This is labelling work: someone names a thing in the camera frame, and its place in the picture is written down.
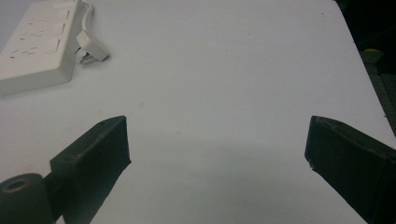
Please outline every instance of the black cylinder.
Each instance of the black cylinder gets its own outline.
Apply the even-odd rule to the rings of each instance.
[[[18,175],[0,184],[0,223],[53,223],[41,175]]]

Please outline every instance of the power outlet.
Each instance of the power outlet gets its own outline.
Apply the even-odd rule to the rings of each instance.
[[[81,0],[29,6],[0,55],[1,95],[71,80],[84,10]]]

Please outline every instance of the white table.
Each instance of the white table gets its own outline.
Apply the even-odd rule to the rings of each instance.
[[[16,2],[0,2],[0,48],[34,0]],[[46,175],[125,115],[133,162],[92,223],[364,223],[304,158],[312,115],[396,147],[334,1],[93,2],[111,57],[0,99],[0,180]]]

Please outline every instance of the power cord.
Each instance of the power cord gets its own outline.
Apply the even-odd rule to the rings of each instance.
[[[87,11],[82,18],[82,31],[77,36],[77,42],[79,43],[77,51],[84,49],[86,54],[79,63],[84,63],[90,56],[98,61],[103,61],[109,54],[108,49],[96,37],[91,35],[87,29],[88,19],[93,12],[93,4],[90,0],[82,0],[82,2],[87,6]]]

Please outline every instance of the white power strip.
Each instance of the white power strip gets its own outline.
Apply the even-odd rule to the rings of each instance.
[[[70,81],[84,11],[81,0],[30,5],[0,55],[0,94]]]

